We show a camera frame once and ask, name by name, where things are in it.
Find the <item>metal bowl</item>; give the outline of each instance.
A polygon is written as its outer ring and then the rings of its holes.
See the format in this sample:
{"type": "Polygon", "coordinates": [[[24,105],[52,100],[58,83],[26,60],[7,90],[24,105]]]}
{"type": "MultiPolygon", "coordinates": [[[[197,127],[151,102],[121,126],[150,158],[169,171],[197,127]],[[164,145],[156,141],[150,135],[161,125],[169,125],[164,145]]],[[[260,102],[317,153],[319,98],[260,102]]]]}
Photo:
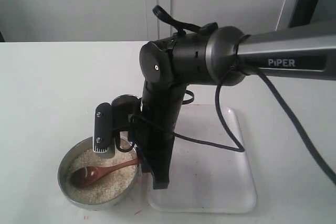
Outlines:
{"type": "MultiPolygon", "coordinates": [[[[59,165],[59,168],[58,168],[58,175],[57,175],[58,185],[61,188],[62,193],[68,199],[68,201],[70,201],[72,204],[74,204],[77,207],[88,209],[88,210],[108,209],[108,208],[112,207],[113,205],[115,205],[116,203],[120,202],[127,195],[127,193],[132,189],[132,187],[134,186],[134,184],[136,182],[136,178],[138,176],[139,165],[136,166],[135,174],[134,174],[134,177],[133,177],[131,183],[128,185],[128,187],[120,195],[116,196],[116,198],[112,198],[109,201],[106,201],[106,202],[103,202],[103,203],[100,203],[100,204],[83,204],[81,202],[75,201],[72,198],[70,198],[70,196],[67,193],[65,183],[66,183],[66,180],[67,180],[67,175],[68,175],[67,172],[68,172],[68,168],[69,168],[70,164],[82,152],[84,152],[84,151],[86,151],[87,149],[90,149],[90,148],[92,148],[92,137],[89,137],[89,138],[81,141],[80,143],[76,144],[73,148],[71,148],[68,151],[68,153],[62,159],[62,161],[59,165]]],[[[131,151],[131,154],[134,158],[137,156],[136,152],[135,152],[135,149],[133,149],[131,151]]]]}

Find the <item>white table surface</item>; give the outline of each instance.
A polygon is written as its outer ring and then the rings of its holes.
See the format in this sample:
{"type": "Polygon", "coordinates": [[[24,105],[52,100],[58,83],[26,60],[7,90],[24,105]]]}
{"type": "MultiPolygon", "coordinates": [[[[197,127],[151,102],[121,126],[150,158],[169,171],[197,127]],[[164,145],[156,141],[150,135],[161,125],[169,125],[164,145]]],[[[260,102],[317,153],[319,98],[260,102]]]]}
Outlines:
{"type": "MultiPolygon", "coordinates": [[[[110,212],[86,211],[66,201],[57,184],[59,162],[75,143],[92,135],[99,103],[120,94],[141,96],[143,44],[0,44],[1,223],[335,223],[335,186],[254,76],[223,87],[221,97],[236,111],[242,129],[258,193],[251,213],[159,212],[146,202],[145,181],[110,212]]],[[[271,80],[336,170],[336,82],[271,80]]],[[[215,87],[190,89],[195,104],[213,104],[215,87]]]]}

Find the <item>rice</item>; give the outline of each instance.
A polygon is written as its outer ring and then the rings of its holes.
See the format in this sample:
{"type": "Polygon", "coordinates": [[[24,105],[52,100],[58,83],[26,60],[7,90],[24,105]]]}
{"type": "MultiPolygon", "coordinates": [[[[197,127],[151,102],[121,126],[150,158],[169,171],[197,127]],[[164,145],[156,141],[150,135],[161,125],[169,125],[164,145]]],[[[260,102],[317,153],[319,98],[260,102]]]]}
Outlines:
{"type": "Polygon", "coordinates": [[[137,168],[135,165],[128,166],[112,172],[98,180],[96,183],[85,188],[78,189],[74,187],[70,182],[71,174],[82,167],[108,167],[135,158],[134,151],[123,153],[115,149],[115,152],[116,153],[114,158],[105,159],[100,158],[90,148],[81,153],[76,159],[74,159],[67,171],[67,180],[65,184],[66,191],[69,197],[72,198],[74,201],[82,204],[94,205],[104,203],[120,195],[132,182],[137,168]]]}

